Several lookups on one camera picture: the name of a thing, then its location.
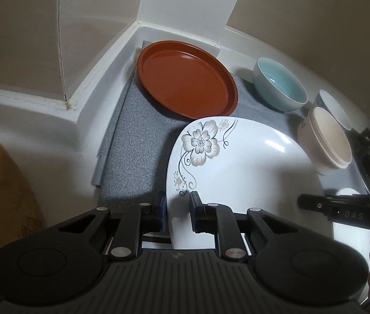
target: beige wall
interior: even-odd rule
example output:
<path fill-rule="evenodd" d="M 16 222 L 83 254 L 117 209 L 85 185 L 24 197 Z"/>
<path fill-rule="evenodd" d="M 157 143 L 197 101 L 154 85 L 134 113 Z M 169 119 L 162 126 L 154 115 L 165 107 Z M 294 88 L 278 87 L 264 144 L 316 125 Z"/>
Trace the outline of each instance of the beige wall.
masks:
<path fill-rule="evenodd" d="M 370 0 L 238 0 L 228 25 L 302 62 L 370 115 Z"/>
<path fill-rule="evenodd" d="M 0 88 L 63 99 L 56 0 L 0 0 Z"/>
<path fill-rule="evenodd" d="M 61 58 L 67 97 L 137 18 L 140 0 L 60 0 Z"/>

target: metal pin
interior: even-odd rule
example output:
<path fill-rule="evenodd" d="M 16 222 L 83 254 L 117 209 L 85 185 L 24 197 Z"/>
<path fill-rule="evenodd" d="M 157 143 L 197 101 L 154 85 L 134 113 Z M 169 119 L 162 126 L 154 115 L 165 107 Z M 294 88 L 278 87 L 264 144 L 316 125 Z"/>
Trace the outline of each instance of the metal pin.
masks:
<path fill-rule="evenodd" d="M 127 257 L 131 255 L 131 250 L 125 246 L 116 246 L 111 249 L 111 255 L 114 257 Z"/>
<path fill-rule="evenodd" d="M 244 257 L 246 255 L 246 252 L 243 249 L 240 249 L 240 248 L 228 248 L 224 252 L 224 254 L 226 254 L 226 256 L 228 258 L 238 260 L 238 259 L 241 259 L 242 257 Z"/>

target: bowl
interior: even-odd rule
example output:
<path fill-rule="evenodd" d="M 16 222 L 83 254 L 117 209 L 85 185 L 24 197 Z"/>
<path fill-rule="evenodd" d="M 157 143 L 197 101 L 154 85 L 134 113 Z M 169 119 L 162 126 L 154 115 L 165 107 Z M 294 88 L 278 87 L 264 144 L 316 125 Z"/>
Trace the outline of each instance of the bowl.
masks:
<path fill-rule="evenodd" d="M 345 169 L 352 161 L 348 139 L 325 109 L 316 107 L 297 128 L 297 140 L 321 175 Z"/>
<path fill-rule="evenodd" d="M 259 58 L 253 68 L 253 84 L 273 108 L 290 112 L 307 103 L 307 93 L 295 75 L 280 63 Z"/>
<path fill-rule="evenodd" d="M 321 89 L 318 91 L 313 106 L 324 108 L 333 115 L 345 131 L 351 131 L 351 122 L 342 106 L 325 90 Z"/>

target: floral plate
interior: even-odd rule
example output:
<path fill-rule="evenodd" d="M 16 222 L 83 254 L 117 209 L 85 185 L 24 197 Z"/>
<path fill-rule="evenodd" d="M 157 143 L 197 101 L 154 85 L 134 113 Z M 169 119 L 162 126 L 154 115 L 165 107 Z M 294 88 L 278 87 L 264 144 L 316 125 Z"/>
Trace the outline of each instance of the floral plate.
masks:
<path fill-rule="evenodd" d="M 181 132 L 169 159 L 167 211 L 175 249 L 214 248 L 214 236 L 195 234 L 189 193 L 203 203 L 228 205 L 234 212 L 262 208 L 332 236 L 332 223 L 319 213 L 299 210 L 302 193 L 322 195 L 310 159 L 285 134 L 259 122 L 233 117 L 196 120 Z"/>

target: gray placemat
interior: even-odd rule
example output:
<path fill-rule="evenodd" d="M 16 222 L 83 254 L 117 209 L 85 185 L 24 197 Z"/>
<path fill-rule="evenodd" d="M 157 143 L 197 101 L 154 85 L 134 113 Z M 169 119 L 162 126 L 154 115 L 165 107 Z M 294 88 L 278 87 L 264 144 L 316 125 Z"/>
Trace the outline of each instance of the gray placemat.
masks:
<path fill-rule="evenodd" d="M 280 113 L 264 105 L 252 83 L 232 75 L 239 93 L 234 117 L 255 120 L 296 139 L 308 110 Z M 136 74 L 126 84 L 100 150 L 103 168 L 99 206 L 120 212 L 143 201 L 152 203 L 165 190 L 170 152 L 182 129 L 191 122 L 154 100 Z M 355 162 L 345 170 L 319 176 L 324 190 L 352 187 L 366 193 Z"/>

